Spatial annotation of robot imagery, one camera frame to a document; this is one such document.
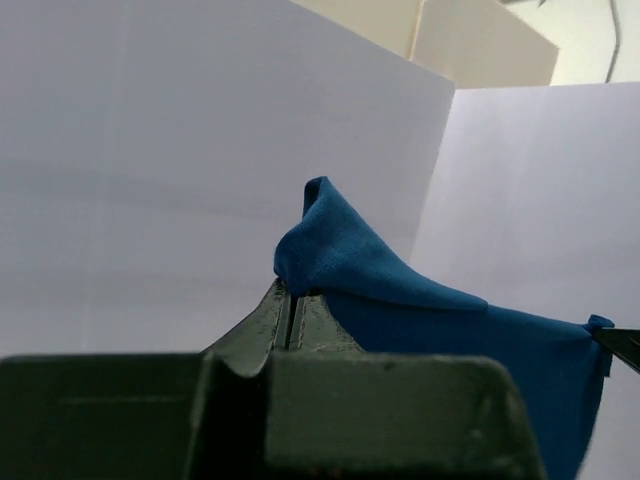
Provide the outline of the blue t-shirt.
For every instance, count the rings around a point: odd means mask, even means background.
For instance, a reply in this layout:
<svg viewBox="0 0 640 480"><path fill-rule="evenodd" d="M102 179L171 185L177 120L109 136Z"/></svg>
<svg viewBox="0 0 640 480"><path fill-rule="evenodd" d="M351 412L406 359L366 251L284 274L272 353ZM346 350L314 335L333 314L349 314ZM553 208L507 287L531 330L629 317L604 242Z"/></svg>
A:
<svg viewBox="0 0 640 480"><path fill-rule="evenodd" d="M274 271L294 295L320 292L367 351L502 363L524 396L549 476L576 478L610 372L612 357L594 339L608 319L581 325L510 310L418 274L325 177L306 184L302 219L277 245Z"/></svg>

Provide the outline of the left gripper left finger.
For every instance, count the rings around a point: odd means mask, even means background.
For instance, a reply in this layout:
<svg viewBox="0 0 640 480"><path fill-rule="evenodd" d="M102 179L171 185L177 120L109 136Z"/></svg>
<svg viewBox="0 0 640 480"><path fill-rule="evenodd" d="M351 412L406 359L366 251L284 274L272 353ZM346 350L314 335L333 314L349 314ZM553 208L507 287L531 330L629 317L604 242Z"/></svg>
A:
<svg viewBox="0 0 640 480"><path fill-rule="evenodd" d="M256 376L273 349L286 348L292 297L275 279L257 307L220 339L203 350L206 358L222 361L244 378Z"/></svg>

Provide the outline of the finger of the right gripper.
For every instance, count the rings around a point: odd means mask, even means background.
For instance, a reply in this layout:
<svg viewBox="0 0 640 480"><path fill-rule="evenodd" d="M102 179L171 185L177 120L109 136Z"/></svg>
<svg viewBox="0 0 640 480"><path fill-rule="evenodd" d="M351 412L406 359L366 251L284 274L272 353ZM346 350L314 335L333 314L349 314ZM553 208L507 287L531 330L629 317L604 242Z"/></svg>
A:
<svg viewBox="0 0 640 480"><path fill-rule="evenodd" d="M622 361L635 373L639 373L640 331L638 329L596 328L591 335L603 350L606 375L610 374L614 357Z"/></svg>

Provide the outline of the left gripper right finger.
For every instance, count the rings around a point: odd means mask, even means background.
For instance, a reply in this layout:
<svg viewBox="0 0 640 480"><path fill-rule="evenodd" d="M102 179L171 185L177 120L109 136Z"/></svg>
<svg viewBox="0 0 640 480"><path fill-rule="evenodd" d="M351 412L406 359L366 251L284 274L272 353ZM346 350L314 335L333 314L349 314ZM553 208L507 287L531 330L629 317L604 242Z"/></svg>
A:
<svg viewBox="0 0 640 480"><path fill-rule="evenodd" d="M323 295L305 296L297 300L294 349L321 353L364 351L333 317Z"/></svg>

